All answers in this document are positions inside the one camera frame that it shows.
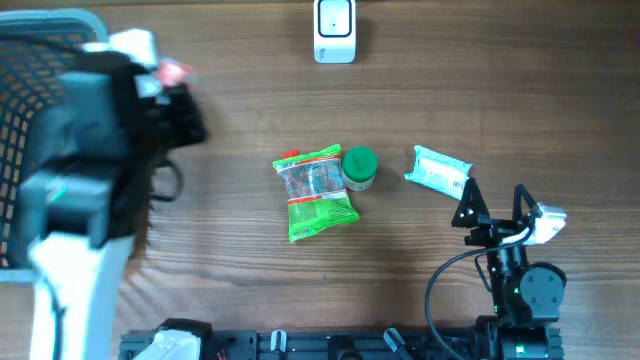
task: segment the green lid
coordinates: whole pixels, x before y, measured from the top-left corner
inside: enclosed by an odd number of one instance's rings
[[[368,147],[354,147],[344,156],[342,170],[351,181],[357,183],[368,181],[378,171],[378,157]]]

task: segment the snack bag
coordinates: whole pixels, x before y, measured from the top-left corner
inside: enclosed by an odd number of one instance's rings
[[[342,180],[340,145],[275,161],[289,193],[289,240],[295,242],[360,219]]]
[[[404,178],[430,187],[458,200],[462,199],[464,184],[469,179],[472,164],[416,145],[413,172]]]

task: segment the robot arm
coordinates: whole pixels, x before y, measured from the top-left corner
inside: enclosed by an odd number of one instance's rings
[[[162,86],[148,63],[101,50],[79,54],[58,78],[65,103],[32,126],[59,141],[31,154],[40,166],[17,194],[17,235],[31,243],[36,272],[34,360],[109,358],[139,214],[171,200],[152,194],[154,170],[169,164],[179,176],[168,152],[206,138],[185,84]]]

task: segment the green snack bag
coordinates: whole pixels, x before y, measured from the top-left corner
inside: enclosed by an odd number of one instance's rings
[[[273,162],[289,193],[289,240],[360,219],[342,180],[340,145]]]

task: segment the white device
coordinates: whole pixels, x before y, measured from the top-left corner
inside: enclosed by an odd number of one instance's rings
[[[537,202],[531,208],[531,215],[534,217],[535,225],[533,230],[526,228],[519,234],[509,236],[502,239],[503,244],[510,244],[524,238],[529,231],[533,231],[529,239],[523,245],[541,245],[556,236],[556,234],[565,226],[567,213],[562,208],[556,206],[545,205]]]
[[[356,57],[355,0],[314,0],[313,56],[321,64],[346,64]]]
[[[92,249],[85,236],[53,232],[35,239],[37,272],[31,360],[109,359],[118,288],[133,236]]]

